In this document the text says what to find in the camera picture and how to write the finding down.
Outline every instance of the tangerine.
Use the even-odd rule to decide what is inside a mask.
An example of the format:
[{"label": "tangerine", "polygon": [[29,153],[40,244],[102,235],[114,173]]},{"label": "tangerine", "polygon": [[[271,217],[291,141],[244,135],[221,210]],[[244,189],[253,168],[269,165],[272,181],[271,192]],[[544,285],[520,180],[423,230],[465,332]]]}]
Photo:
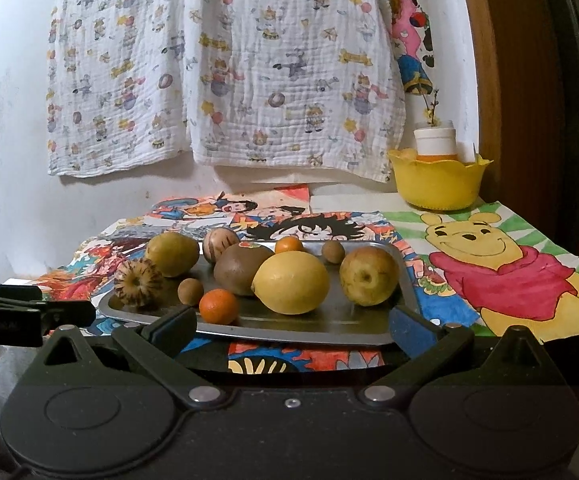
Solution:
[{"label": "tangerine", "polygon": [[284,236],[274,246],[274,252],[284,253],[286,251],[303,251],[303,242],[295,236]]},{"label": "tangerine", "polygon": [[206,323],[229,325],[238,317],[238,300],[230,291],[215,288],[199,301],[199,313]]}]

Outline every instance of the yellow basket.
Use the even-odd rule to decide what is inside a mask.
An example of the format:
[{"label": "yellow basket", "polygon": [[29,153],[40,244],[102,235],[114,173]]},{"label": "yellow basket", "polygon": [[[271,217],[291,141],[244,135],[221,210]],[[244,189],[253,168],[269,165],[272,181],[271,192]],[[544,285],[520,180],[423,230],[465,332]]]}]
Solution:
[{"label": "yellow basket", "polygon": [[492,161],[476,155],[476,162],[458,160],[422,162],[416,150],[391,150],[398,192],[406,202],[434,211],[455,211],[471,206],[478,198],[485,168]]}]

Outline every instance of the bear's ear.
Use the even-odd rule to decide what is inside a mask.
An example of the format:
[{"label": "bear's ear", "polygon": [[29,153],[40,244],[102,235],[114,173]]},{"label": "bear's ear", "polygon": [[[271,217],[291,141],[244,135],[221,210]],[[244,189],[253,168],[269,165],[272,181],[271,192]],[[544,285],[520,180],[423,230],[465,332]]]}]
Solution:
[{"label": "bear's ear", "polygon": [[429,226],[443,223],[443,219],[440,216],[435,215],[434,213],[423,213],[421,215],[421,220],[423,220],[423,222],[425,222]]},{"label": "bear's ear", "polygon": [[475,213],[469,217],[470,222],[486,222],[488,224],[495,224],[501,220],[501,216],[496,213]]}]

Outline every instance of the metal tray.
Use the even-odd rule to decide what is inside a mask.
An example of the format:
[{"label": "metal tray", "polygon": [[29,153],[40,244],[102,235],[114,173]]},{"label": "metal tray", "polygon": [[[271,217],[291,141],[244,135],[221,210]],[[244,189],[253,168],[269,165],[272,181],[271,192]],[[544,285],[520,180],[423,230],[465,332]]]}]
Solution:
[{"label": "metal tray", "polygon": [[[274,249],[274,241],[259,241],[263,246]],[[324,241],[304,241],[305,250],[321,256]],[[338,266],[325,264],[330,274],[330,291],[325,301],[314,311],[299,316],[283,316],[268,309],[257,298],[239,298],[240,316],[232,325],[205,323],[200,314],[197,332],[203,335],[226,336],[242,339],[310,343],[326,345],[381,346],[393,342],[389,334],[389,311],[399,304],[419,312],[419,305],[407,274],[400,251],[392,244],[366,242],[363,240],[341,242],[347,253],[363,246],[379,247],[390,253],[400,270],[400,287],[386,302],[374,307],[353,304],[343,294],[338,276]],[[148,314],[139,313],[123,305],[113,291],[101,298],[98,307],[104,316],[141,324],[154,322],[165,315],[173,306],[180,305],[176,290],[184,278],[201,280],[205,291],[220,288],[214,280],[213,267],[201,256],[188,275],[175,280],[166,280],[162,300]]]}]

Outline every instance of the white muslin cloth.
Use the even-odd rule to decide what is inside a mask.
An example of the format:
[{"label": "white muslin cloth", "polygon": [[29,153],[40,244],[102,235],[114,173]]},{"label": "white muslin cloth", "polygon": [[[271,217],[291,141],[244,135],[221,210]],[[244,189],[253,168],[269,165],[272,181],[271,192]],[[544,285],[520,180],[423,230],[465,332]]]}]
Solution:
[{"label": "white muslin cloth", "polygon": [[60,2],[50,173],[109,173],[191,148],[211,166],[389,180],[405,122],[389,0]]}]

